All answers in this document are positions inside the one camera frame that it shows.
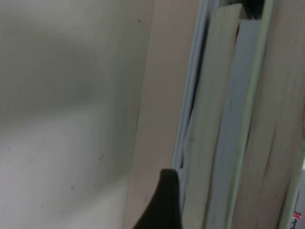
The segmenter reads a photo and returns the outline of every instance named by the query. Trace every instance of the black object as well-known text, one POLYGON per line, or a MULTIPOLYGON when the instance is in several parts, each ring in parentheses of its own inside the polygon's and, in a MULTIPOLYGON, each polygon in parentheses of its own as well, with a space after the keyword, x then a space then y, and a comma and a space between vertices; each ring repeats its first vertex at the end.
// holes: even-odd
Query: black object
POLYGON ((174 169, 163 169, 157 189, 134 229, 182 229, 179 179, 174 169))

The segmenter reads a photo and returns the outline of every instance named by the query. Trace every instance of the white wall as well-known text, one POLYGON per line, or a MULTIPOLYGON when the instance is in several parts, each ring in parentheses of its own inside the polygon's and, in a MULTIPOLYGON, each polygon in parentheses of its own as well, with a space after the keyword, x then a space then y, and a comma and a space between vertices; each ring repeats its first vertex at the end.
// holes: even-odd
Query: white wall
POLYGON ((122 227, 153 0, 0 1, 0 227, 122 227))

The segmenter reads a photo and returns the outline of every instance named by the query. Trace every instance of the black plastic piece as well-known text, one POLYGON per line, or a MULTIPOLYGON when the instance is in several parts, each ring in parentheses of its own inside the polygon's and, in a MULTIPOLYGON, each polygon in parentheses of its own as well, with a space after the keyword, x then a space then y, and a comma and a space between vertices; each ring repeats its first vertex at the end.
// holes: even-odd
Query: black plastic piece
POLYGON ((134 229, 182 229, 179 179, 174 169, 163 169, 157 189, 134 229))

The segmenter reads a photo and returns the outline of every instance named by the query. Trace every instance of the book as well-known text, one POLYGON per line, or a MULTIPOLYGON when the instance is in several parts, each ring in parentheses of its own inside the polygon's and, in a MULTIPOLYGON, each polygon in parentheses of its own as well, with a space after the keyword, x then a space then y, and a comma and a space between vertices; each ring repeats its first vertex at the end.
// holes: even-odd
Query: book
POLYGON ((213 162, 206 229, 224 228, 229 192, 260 20, 241 20, 213 162))
POLYGON ((284 229, 292 216, 304 158, 304 13, 301 0, 265 3, 262 20, 271 21, 268 33, 261 33, 267 37, 266 48, 258 46, 264 55, 254 60, 250 85, 257 86, 250 86, 247 95, 239 145, 242 165, 229 228, 284 229))
POLYGON ((183 208, 183 227, 201 229, 210 176, 240 19, 241 4, 220 7, 211 22, 198 84, 190 141, 190 164, 183 208))

